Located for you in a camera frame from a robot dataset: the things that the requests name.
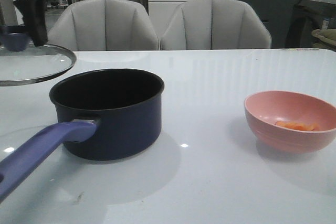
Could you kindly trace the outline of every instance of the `purple handle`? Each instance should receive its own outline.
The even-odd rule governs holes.
[[[0,162],[0,203],[61,143],[83,142],[96,129],[95,121],[77,120],[53,124],[30,138]]]

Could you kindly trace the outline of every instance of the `white table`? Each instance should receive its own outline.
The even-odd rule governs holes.
[[[93,162],[53,152],[0,205],[0,223],[335,224],[336,141],[311,154],[265,146],[243,101],[291,90],[336,104],[327,50],[77,52],[61,77],[0,87],[0,159],[55,123],[50,88],[75,73],[137,68],[158,74],[162,133],[139,155]]]

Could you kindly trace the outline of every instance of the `saucepan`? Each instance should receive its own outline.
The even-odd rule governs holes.
[[[0,162],[0,202],[60,144],[90,160],[137,154],[161,132],[163,80],[138,69],[102,69],[66,78],[50,91],[58,123]]]

